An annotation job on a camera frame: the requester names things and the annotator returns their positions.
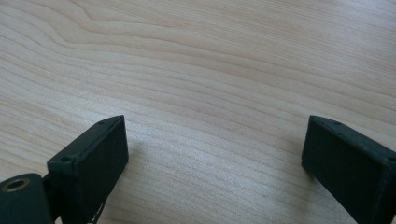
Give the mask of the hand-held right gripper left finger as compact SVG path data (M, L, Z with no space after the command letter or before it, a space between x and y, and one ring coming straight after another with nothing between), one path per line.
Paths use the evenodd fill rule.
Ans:
M124 116L91 126L48 162L61 192L63 224L94 224L129 160Z

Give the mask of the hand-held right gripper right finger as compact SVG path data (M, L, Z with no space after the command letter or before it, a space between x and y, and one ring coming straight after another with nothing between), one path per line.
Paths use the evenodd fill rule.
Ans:
M311 116L302 166L358 224L396 216L396 152L345 124Z

